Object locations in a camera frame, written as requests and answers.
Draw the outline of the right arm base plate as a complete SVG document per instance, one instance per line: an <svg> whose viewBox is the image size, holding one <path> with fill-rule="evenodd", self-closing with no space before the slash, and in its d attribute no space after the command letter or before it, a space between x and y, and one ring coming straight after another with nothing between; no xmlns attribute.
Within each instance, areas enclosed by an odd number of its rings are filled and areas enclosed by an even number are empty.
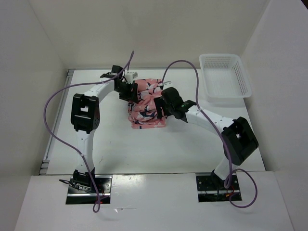
<svg viewBox="0 0 308 231"><path fill-rule="evenodd" d="M198 202L225 202L241 201L241 193L238 178L235 174L232 176L231 186L226 189L223 182L215 180L210 173L196 174L196 186L198 194Z"/></svg>

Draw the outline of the white plastic basket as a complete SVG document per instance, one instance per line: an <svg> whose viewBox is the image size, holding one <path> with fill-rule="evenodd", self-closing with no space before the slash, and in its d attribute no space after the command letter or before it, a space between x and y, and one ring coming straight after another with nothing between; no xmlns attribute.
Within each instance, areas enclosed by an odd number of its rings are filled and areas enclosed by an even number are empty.
<svg viewBox="0 0 308 231"><path fill-rule="evenodd" d="M252 90L243 63L235 54L201 54L205 92L211 101L249 98Z"/></svg>

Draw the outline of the pink shark print shorts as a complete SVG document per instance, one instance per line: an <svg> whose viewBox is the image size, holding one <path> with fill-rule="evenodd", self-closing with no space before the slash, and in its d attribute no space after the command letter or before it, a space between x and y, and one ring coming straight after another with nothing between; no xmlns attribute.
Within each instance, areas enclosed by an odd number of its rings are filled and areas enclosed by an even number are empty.
<svg viewBox="0 0 308 231"><path fill-rule="evenodd" d="M161 96L161 79L137 79L137 97L139 102L128 103L128 120L133 129L163 128L166 119L157 117L154 99Z"/></svg>

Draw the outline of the aluminium table edge rail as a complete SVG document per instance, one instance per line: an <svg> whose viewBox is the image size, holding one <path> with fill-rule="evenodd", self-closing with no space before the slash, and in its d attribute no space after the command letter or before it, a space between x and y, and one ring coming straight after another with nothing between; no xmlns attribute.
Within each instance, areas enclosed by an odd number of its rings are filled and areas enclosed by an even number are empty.
<svg viewBox="0 0 308 231"><path fill-rule="evenodd" d="M65 87L71 84L74 71L75 69L68 70L66 81L65 81ZM59 127L60 120L63 114L66 98L67 98L67 90L63 90L61 93L60 102L59 102L58 110L57 110L56 117L54 120L54 124L51 129L54 134L56 134L58 131L58 127ZM53 147L56 141L57 140L52 135L50 135L49 141L46 147L45 155L43 157L38 175L43 175L43 176L47 175L49 163L50 163L51 156L52 156L52 150L53 150Z"/></svg>

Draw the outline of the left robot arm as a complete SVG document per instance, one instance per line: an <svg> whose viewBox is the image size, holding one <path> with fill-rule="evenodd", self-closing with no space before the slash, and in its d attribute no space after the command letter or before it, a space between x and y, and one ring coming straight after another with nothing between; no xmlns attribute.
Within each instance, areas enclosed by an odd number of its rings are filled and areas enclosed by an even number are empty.
<svg viewBox="0 0 308 231"><path fill-rule="evenodd" d="M93 163L93 139L100 124L100 102L111 92L119 93L124 101L138 102L136 72L125 72L124 68L114 65L111 72L102 74L100 80L90 90L73 96L71 124L77 134L77 149L81 160L74 170L72 184L89 193L96 187Z"/></svg>

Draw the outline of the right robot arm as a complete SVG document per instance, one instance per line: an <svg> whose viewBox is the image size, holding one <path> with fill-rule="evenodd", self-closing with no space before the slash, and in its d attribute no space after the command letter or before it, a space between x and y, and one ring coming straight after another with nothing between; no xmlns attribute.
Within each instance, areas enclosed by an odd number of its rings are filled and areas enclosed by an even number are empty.
<svg viewBox="0 0 308 231"><path fill-rule="evenodd" d="M245 118L232 119L202 109L194 101L184 101L174 87L163 90L154 103L159 119L173 116L219 136L225 157L211 173L211 184L216 189L229 188L231 175L259 146Z"/></svg>

